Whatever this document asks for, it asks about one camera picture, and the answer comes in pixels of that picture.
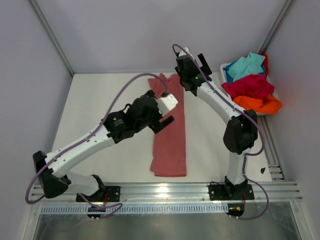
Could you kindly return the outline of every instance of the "white wall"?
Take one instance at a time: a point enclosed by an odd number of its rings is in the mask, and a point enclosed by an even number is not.
[[[172,72],[173,43],[222,63],[259,50],[284,0],[37,0],[76,73]]]
[[[0,2],[0,32],[0,235],[14,240],[32,154],[51,150],[71,76],[27,0]]]
[[[269,54],[270,78],[283,102],[268,117],[290,180],[300,186],[320,233],[320,1],[296,1]]]

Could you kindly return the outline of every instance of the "pile of clothes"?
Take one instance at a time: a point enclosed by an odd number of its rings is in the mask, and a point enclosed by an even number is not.
[[[275,114],[282,107],[272,96],[275,87],[267,81],[268,56],[250,52],[247,57],[226,66],[226,81],[221,86],[231,99],[246,110],[261,114]]]

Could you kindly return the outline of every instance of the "clothing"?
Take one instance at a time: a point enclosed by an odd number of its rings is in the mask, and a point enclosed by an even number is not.
[[[174,121],[154,136],[153,161],[150,171],[157,177],[185,177],[186,166],[186,130],[185,130],[185,106],[184,88],[180,84],[178,74],[166,78],[160,74],[168,85],[168,92],[178,100],[177,106],[163,119],[172,115]],[[158,79],[148,80],[151,89],[157,98],[161,97],[165,88]]]
[[[247,57],[240,57],[227,71],[233,81],[241,79],[250,74],[262,74],[261,68],[265,56],[250,52]]]
[[[235,63],[235,61],[232,62],[232,63],[230,63],[228,66],[226,66],[226,67],[223,68],[223,70],[224,70],[224,72],[225,72],[225,76],[226,76],[226,82],[227,82],[228,84],[231,84],[231,83],[234,82],[234,79],[233,79],[233,78],[229,75],[229,73],[228,73],[229,68],[230,68],[234,63]],[[261,68],[262,68],[262,70],[263,70],[263,73],[262,73],[262,74],[264,74],[265,76],[268,76],[268,73],[267,73],[267,71],[266,71],[266,69],[268,69],[268,58],[265,58],[265,59],[264,59],[263,64],[261,65]]]
[[[282,107],[282,103],[271,94],[263,100],[248,96],[237,96],[233,101],[245,110],[253,109],[256,113],[263,114],[276,114]]]
[[[232,100],[238,96],[264,99],[275,91],[275,87],[267,82],[263,74],[250,74],[233,83],[225,82],[221,86],[230,94]]]

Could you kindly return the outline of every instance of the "black mounting plate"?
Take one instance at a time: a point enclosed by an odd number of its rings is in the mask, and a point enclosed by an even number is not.
[[[225,190],[225,184],[223,183],[210,183],[208,186],[210,201],[225,201],[225,200],[254,200],[255,195],[250,184],[247,184],[242,191],[243,194],[239,194],[239,196],[230,197],[229,194]]]
[[[105,186],[105,194],[100,199],[95,200],[95,202],[104,202],[106,198],[106,194],[108,194],[107,202],[108,203],[118,203],[120,202],[120,186]],[[83,203],[85,202],[83,198],[77,194],[76,195],[76,202]]]

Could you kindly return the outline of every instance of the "teal cloth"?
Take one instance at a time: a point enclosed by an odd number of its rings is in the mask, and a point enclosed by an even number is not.
[[[261,68],[265,60],[265,56],[250,52],[247,57],[240,57],[227,71],[233,81],[241,79],[250,74],[262,74],[264,70]]]

